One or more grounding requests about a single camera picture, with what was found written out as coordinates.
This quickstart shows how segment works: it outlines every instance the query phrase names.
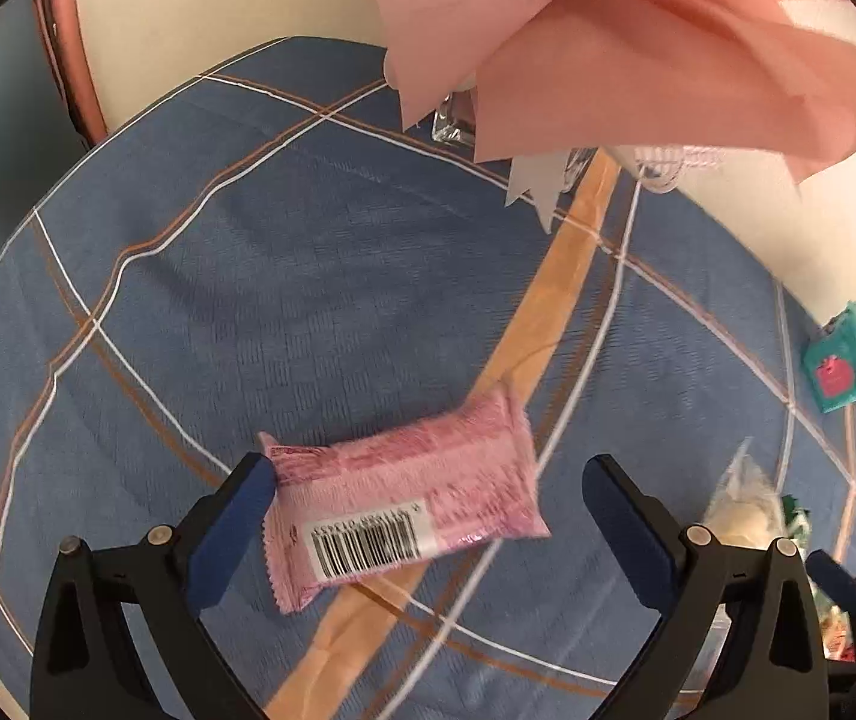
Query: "pink package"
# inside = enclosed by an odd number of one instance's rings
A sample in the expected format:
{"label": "pink package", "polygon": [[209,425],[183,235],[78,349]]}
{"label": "pink package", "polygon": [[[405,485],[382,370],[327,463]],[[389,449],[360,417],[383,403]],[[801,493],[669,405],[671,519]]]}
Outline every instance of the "pink package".
{"label": "pink package", "polygon": [[482,541],[549,536],[531,428],[506,386],[357,442],[283,446],[259,437],[278,474],[264,527],[282,613],[302,610],[323,587]]}

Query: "cream wall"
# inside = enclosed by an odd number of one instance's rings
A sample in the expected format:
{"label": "cream wall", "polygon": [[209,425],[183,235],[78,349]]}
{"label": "cream wall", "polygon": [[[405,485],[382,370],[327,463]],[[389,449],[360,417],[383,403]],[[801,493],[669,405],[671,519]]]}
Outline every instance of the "cream wall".
{"label": "cream wall", "polygon": [[[795,1],[793,17],[856,42],[842,1]],[[89,63],[109,128],[173,86],[289,34],[381,44],[374,0],[79,0]],[[796,190],[780,157],[734,152],[684,191],[758,256],[817,319],[856,299],[856,155]]]}

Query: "blue tablecloth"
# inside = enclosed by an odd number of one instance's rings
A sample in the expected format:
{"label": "blue tablecloth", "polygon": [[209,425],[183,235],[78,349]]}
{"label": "blue tablecloth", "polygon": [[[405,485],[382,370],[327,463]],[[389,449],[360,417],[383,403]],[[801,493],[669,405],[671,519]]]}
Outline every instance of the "blue tablecloth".
{"label": "blue tablecloth", "polygon": [[[547,258],[557,270],[569,223],[548,236],[529,205],[503,208],[506,166],[432,145],[429,122],[402,135],[382,59],[292,38],[193,79],[89,153],[2,252],[0,676],[23,706],[62,536],[98,548],[177,522],[258,430],[335,442],[452,408],[551,275]],[[856,407],[817,412],[800,375],[813,322],[681,194],[641,191],[630,227],[633,190],[621,172],[529,403],[543,442],[615,299],[540,482],[553,536],[504,545],[396,717],[598,706],[654,624],[580,501],[598,452],[685,522],[751,436],[811,509],[814,546],[856,573]],[[337,717],[374,716],[404,682],[462,561],[431,564]],[[203,619],[266,704],[334,597],[280,615],[254,543]],[[185,716],[143,620],[131,624],[162,703]]]}

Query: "barcode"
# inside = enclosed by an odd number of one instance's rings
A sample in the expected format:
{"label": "barcode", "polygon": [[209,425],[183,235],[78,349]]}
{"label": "barcode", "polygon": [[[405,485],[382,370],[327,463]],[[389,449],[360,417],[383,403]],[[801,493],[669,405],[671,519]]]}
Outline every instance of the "barcode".
{"label": "barcode", "polygon": [[309,552],[319,580],[378,571],[435,552],[422,501],[312,523],[305,532],[311,536]]}

